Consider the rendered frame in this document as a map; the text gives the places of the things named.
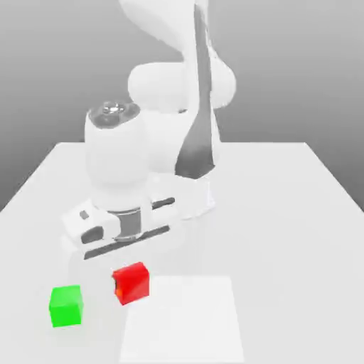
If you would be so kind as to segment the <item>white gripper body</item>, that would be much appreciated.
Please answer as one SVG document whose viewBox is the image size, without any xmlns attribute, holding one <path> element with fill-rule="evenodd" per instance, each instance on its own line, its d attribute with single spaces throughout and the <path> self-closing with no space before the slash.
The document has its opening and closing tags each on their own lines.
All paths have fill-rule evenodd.
<svg viewBox="0 0 364 364">
<path fill-rule="evenodd" d="M 168 224 L 145 232 L 139 238 L 100 240 L 81 244 L 74 253 L 74 267 L 105 265 L 122 267 L 135 262 L 156 260 L 177 245 L 177 224 Z"/>
</svg>

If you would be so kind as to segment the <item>small red cube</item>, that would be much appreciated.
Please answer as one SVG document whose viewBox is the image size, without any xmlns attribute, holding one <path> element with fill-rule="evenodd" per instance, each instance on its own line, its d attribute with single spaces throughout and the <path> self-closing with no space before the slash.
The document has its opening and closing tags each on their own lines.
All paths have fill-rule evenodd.
<svg viewBox="0 0 364 364">
<path fill-rule="evenodd" d="M 123 306 L 149 295 L 149 271 L 143 262 L 114 271 L 112 278 L 115 296 Z"/>
</svg>

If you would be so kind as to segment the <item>small green cube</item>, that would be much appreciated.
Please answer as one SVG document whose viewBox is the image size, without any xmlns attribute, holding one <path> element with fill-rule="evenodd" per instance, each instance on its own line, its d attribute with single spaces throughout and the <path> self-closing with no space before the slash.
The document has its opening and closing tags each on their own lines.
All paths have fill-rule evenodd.
<svg viewBox="0 0 364 364">
<path fill-rule="evenodd" d="M 80 285 L 54 287 L 48 305 L 53 328 L 80 325 L 83 307 Z"/>
</svg>

